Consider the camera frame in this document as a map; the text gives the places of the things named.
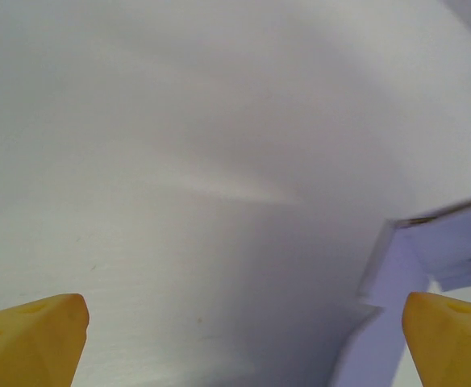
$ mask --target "white curved surface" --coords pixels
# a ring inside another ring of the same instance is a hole
[[[76,386],[322,381],[383,220],[468,196],[438,2],[0,1],[0,308],[85,295]]]

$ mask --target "white wall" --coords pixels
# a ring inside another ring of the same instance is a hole
[[[76,385],[323,381],[384,218],[469,195],[437,2],[0,1],[0,308],[85,295]]]

